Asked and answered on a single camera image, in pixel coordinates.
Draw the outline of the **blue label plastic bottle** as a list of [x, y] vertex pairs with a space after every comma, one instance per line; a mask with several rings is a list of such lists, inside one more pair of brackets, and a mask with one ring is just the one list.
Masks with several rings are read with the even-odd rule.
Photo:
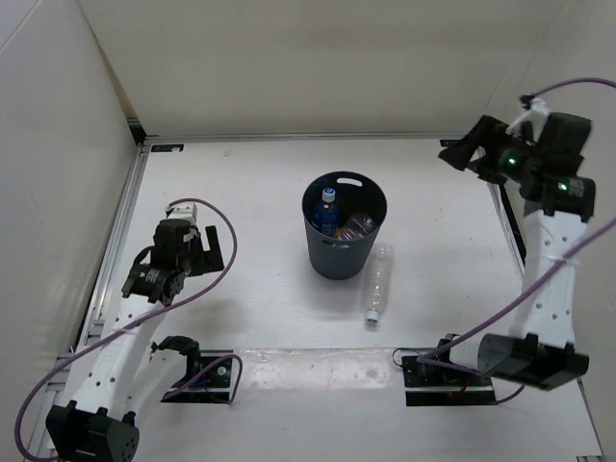
[[333, 238], [340, 223], [340, 207], [333, 188], [324, 188], [321, 199], [315, 204], [312, 225], [321, 234]]

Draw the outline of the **white label clear bottle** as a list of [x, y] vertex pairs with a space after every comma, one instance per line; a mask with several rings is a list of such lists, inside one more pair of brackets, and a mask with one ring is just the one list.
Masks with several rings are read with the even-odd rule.
[[362, 239], [370, 235], [377, 228], [377, 223], [368, 215], [359, 213], [350, 216], [342, 227], [345, 226], [354, 227], [357, 231], [361, 232], [359, 239]]

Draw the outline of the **clear unlabelled plastic bottle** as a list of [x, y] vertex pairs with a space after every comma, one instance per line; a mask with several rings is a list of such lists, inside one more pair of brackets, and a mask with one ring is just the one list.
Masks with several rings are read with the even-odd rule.
[[393, 265], [393, 247], [389, 244], [376, 244], [365, 267], [360, 300], [365, 324], [370, 328], [377, 326], [387, 304]]

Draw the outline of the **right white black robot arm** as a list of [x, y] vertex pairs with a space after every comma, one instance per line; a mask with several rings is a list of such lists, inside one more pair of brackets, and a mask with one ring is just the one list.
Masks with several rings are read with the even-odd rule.
[[519, 187], [526, 203], [523, 291], [513, 302], [506, 334], [478, 327], [449, 335], [432, 372], [452, 385], [466, 372], [548, 391], [586, 374], [587, 355], [575, 348], [573, 301], [577, 265], [572, 250], [594, 216], [596, 183], [578, 175], [591, 120], [564, 113], [527, 118], [514, 127], [484, 115], [440, 159], [487, 183]]

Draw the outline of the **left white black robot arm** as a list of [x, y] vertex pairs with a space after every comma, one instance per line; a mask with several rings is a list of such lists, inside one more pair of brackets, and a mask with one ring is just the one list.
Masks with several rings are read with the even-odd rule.
[[202, 374], [200, 345], [185, 336], [152, 337], [189, 277], [225, 269], [215, 226], [198, 229], [193, 214], [159, 222], [153, 244], [135, 258], [121, 288], [113, 331], [97, 347], [88, 376], [45, 426], [63, 461], [131, 461], [138, 419], [174, 385]]

